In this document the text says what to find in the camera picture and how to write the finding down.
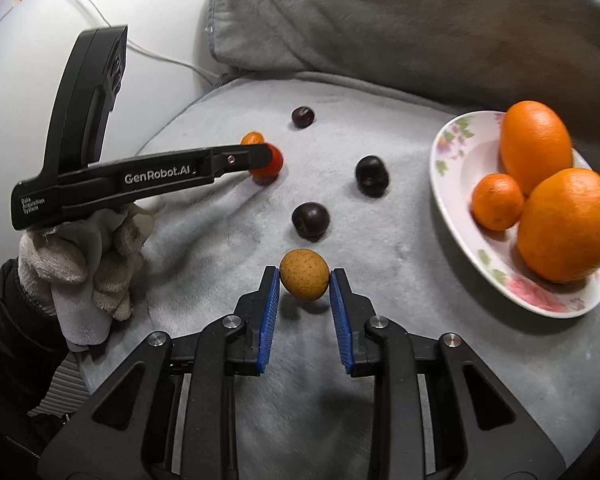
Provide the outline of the left hand white glove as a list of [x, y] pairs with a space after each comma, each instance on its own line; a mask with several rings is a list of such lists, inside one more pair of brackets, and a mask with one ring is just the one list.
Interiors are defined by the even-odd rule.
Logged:
[[113, 322], [131, 317], [130, 287], [154, 225], [150, 211], [131, 204], [22, 234], [20, 284], [44, 313], [57, 318], [72, 352], [103, 344]]

